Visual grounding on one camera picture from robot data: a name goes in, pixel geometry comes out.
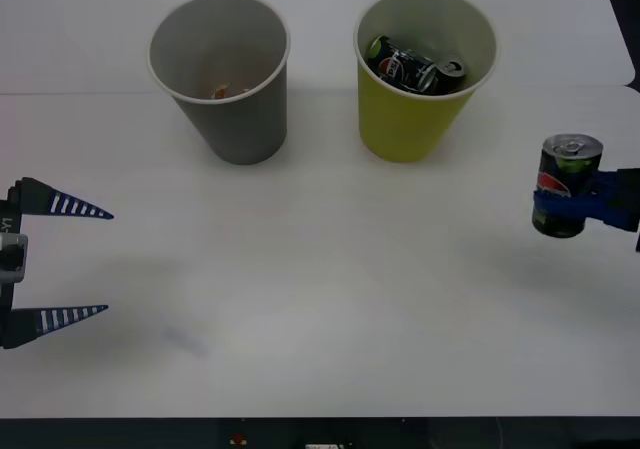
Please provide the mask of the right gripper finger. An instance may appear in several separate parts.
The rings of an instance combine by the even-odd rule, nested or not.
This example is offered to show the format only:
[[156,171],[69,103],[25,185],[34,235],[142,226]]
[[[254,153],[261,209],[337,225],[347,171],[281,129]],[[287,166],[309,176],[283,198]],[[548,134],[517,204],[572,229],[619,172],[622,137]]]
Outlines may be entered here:
[[603,197],[638,197],[639,169],[598,171],[595,175],[592,192]]
[[594,219],[627,232],[639,230],[639,210],[617,208],[604,195],[566,197],[535,191],[533,200],[536,209],[553,218],[581,222]]

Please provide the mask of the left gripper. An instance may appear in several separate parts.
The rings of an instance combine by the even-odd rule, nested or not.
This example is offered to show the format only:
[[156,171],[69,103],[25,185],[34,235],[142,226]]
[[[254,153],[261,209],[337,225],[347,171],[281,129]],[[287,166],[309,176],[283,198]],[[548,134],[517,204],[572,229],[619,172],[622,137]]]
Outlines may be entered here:
[[[21,212],[33,216],[64,216],[113,220],[110,212],[37,179],[21,179]],[[24,278],[24,236],[18,196],[10,188],[1,200],[1,314],[8,318],[1,347],[14,349],[106,311],[108,305],[11,309],[14,285]]]

